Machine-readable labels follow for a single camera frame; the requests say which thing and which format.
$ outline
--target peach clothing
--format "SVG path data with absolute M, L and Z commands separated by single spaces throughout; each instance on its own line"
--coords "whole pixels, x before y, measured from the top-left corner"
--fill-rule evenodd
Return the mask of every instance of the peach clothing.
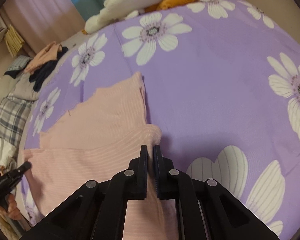
M 109 87 L 97 89 L 86 102 L 67 112 L 46 133 L 40 148 L 24 150 L 33 167 L 26 173 L 38 209 L 47 215 L 87 180 L 109 180 L 152 147 L 160 129 L 146 124 L 145 89 L 140 73 Z M 178 238 L 174 201 L 156 197 L 149 158 L 147 198 L 128 201 L 123 239 Z
M 34 73 L 35 70 L 40 68 L 43 64 L 50 60 L 57 60 L 58 52 L 62 51 L 61 44 L 57 44 L 55 41 L 48 44 L 44 49 L 42 49 L 33 60 L 25 68 L 25 73 Z

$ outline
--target pink curtain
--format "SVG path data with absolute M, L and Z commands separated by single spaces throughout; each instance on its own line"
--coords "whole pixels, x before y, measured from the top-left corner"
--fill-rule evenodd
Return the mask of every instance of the pink curtain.
M 2 10 L 35 53 L 52 41 L 68 39 L 85 24 L 71 0 L 7 0 Z

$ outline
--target floral bedsheet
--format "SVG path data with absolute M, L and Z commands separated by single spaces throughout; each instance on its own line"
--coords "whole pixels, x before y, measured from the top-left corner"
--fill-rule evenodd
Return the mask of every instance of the floral bedsheet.
M 290 239 L 300 226 L 300 46 L 242 0 L 201 0 L 113 24 L 42 90 L 25 148 L 38 148 L 38 133 L 98 87 L 136 71 L 164 155 L 195 179 L 215 178 Z

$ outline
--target silver rivet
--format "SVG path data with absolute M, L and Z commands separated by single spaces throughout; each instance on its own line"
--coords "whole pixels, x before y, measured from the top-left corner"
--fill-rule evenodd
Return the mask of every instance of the silver rivet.
M 207 183 L 211 187 L 215 187 L 217 185 L 217 182 L 214 179 L 209 179 Z
M 169 171 L 169 173 L 170 173 L 171 175 L 173 175 L 173 176 L 177 176 L 177 175 L 179 174 L 179 171 L 176 170 L 176 169 L 172 169 L 172 170 Z
M 133 170 L 126 170 L 126 171 L 124 172 L 124 174 L 125 174 L 126 176 L 132 176 L 132 175 L 134 174 L 134 171 L 133 171 Z
M 86 186 L 88 188 L 93 188 L 97 185 L 97 183 L 94 181 L 94 180 L 89 180 L 87 183 L 86 183 Z

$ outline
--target human hand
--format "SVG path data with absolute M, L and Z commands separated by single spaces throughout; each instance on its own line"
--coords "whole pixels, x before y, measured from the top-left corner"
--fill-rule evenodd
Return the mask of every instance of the human hand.
M 12 194 L 9 194 L 8 197 L 8 212 L 4 210 L 4 208 L 0 207 L 0 214 L 7 215 L 9 218 L 13 220 L 21 220 L 22 215 L 20 210 L 17 207 L 17 202 Z

